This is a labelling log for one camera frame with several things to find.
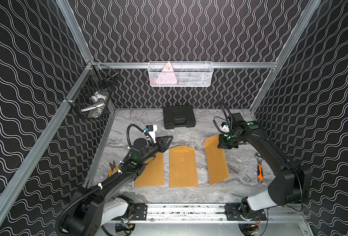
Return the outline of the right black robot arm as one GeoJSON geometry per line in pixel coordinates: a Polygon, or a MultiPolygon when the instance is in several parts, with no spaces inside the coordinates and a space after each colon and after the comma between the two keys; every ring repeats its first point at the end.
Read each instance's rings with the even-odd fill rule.
{"type": "Polygon", "coordinates": [[[257,121],[245,121],[240,113],[232,113],[226,104],[219,102],[225,121],[216,125],[219,135],[219,149],[238,148],[241,143],[252,145],[260,157],[271,168],[275,178],[261,193],[241,200],[239,212],[244,219],[250,219],[262,210],[303,203],[308,196],[312,171],[290,158],[272,141],[257,121]]]}

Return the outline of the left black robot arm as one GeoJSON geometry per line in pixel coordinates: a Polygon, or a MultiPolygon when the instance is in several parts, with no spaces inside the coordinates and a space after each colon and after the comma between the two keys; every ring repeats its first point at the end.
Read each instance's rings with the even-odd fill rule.
{"type": "Polygon", "coordinates": [[[172,136],[153,138],[148,129],[130,124],[126,131],[129,151],[118,170],[90,188],[80,187],[69,205],[58,216],[55,232],[59,236],[94,236],[103,224],[125,216],[129,203],[117,193],[134,182],[158,153],[166,152],[172,136]]]}

